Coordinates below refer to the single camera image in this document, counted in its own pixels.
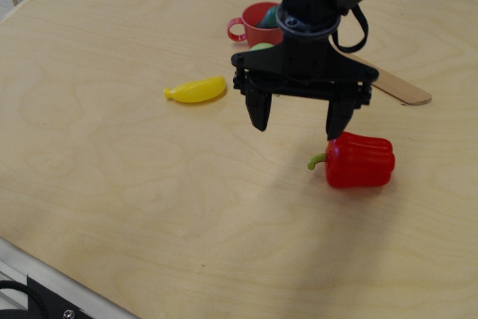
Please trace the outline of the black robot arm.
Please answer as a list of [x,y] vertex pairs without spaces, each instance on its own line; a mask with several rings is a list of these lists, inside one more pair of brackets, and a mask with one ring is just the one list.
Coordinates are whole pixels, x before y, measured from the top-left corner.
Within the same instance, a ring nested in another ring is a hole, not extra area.
[[369,105],[379,72],[347,56],[361,49],[366,39],[349,47],[338,44],[338,26],[348,13],[368,32],[360,1],[282,0],[276,14],[282,42],[232,56],[234,87],[245,96],[257,129],[267,127],[274,94],[328,101],[326,134],[330,140],[341,136],[354,110]]

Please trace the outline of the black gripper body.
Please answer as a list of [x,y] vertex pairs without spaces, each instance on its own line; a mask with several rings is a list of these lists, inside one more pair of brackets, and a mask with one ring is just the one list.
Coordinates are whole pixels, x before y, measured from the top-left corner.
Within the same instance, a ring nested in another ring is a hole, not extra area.
[[326,100],[332,107],[368,105],[379,71],[334,49],[329,38],[337,30],[287,27],[281,43],[233,55],[234,88],[248,107],[269,107],[273,94]]

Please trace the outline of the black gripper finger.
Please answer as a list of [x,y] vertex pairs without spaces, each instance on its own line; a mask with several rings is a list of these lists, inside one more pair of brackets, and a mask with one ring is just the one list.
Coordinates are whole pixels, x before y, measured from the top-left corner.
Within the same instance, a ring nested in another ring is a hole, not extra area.
[[329,99],[326,118],[327,140],[339,138],[346,129],[356,109],[356,100],[352,98]]
[[258,89],[251,83],[246,84],[246,107],[251,123],[259,131],[265,131],[270,116],[272,93]]

